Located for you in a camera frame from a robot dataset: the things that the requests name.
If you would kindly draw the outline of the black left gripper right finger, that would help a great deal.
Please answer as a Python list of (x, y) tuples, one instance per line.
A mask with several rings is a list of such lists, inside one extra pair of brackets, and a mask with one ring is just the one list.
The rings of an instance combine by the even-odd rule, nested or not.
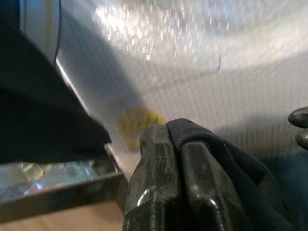
[(251, 231), (252, 225), (234, 185), (202, 142), (181, 148), (188, 201), (201, 231)]

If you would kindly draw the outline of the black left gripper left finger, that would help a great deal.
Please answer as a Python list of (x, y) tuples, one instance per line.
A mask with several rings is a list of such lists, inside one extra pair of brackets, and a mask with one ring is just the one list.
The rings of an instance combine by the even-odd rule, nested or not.
[(144, 132), (140, 151), (128, 186), (125, 230), (182, 230), (178, 163), (167, 127), (156, 125)]

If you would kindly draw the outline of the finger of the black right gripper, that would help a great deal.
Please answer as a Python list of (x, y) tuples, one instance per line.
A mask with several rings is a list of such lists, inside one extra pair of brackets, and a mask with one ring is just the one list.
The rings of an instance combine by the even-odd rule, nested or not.
[(301, 148), (308, 150), (308, 132), (307, 131), (299, 131), (295, 135), (295, 140)]
[(294, 126), (307, 126), (308, 125), (308, 108), (303, 107), (294, 110), (288, 116), (288, 121)]

